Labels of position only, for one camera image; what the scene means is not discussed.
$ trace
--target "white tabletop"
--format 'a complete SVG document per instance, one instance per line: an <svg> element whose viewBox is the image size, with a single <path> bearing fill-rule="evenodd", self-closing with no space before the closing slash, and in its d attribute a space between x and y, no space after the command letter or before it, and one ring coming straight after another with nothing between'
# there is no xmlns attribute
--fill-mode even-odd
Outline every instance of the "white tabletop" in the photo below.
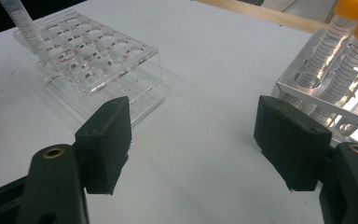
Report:
<svg viewBox="0 0 358 224"><path fill-rule="evenodd" d="M132 130L113 196L87 195L91 223L323 223L316 192L290 192L253 131L309 34L194 1L89 0L81 14L159 49L166 102ZM34 153L75 141L84 120L0 33L0 186Z"/></svg>

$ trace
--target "test tube rack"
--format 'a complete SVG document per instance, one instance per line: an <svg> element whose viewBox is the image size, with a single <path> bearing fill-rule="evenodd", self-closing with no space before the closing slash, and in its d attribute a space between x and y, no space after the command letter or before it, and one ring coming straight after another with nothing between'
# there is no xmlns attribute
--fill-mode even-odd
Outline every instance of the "test tube rack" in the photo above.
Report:
<svg viewBox="0 0 358 224"><path fill-rule="evenodd" d="M293 98L293 96L300 99L303 103L298 108L307 115L310 115L316 106L321 106L337 114L337 118L334 119L334 122L329 127L329 130L333 133L331 141L332 147L335 147L341 142L358 143L358 129L350 135L346 135L343 132L348 125L352 125L353 123L358 124L358 90L345 105L341 106L330 104L320 98L320 95L325 90L332 79L335 70L342 61L342 57L348 50L348 47L344 47L341 50L334 61L332 61L331 65L326 68L326 75L324 78L319 80L319 84L315 85L313 89L302 88L296 82L299 74L305 69L304 65L306 60L312 54L314 47L318 44L323 33L323 30L317 30L310 37L303 49L297 54L276 82L271 95L283 100L288 100L291 97Z"/></svg>
<svg viewBox="0 0 358 224"><path fill-rule="evenodd" d="M72 9L35 25L45 56L33 52L20 31L15 38L48 87L85 119L106 101L128 96L134 126L164 101L157 48Z"/></svg>

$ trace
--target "floor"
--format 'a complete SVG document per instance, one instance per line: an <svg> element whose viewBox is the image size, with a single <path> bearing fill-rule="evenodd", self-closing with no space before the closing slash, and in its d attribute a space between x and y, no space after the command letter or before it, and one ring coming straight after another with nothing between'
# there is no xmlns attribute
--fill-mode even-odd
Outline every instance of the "floor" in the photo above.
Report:
<svg viewBox="0 0 358 224"><path fill-rule="evenodd" d="M261 7L326 22L330 9L335 2L336 0L264 0Z"/></svg>

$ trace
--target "table surface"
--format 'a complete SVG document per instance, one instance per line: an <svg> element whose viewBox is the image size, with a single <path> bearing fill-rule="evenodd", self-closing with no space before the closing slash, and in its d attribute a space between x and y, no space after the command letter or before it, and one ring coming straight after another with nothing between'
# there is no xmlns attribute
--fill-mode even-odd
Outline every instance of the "table surface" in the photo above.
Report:
<svg viewBox="0 0 358 224"><path fill-rule="evenodd" d="M269 95L310 34L195 1L89 0L79 13L159 49L166 101L133 130L113 196L91 223L323 223L320 187L291 192L253 138ZM0 186L84 120L0 33Z"/></svg>

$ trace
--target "wooden edge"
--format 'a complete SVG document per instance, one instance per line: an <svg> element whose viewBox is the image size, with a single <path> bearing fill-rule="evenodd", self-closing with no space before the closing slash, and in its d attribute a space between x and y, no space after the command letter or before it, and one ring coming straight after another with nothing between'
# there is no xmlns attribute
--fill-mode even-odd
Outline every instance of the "wooden edge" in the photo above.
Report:
<svg viewBox="0 0 358 224"><path fill-rule="evenodd" d="M317 29L326 29L327 24L289 15L265 7L257 7L237 0L196 0L203 4L238 12L263 21L271 21L287 27L313 34Z"/></svg>

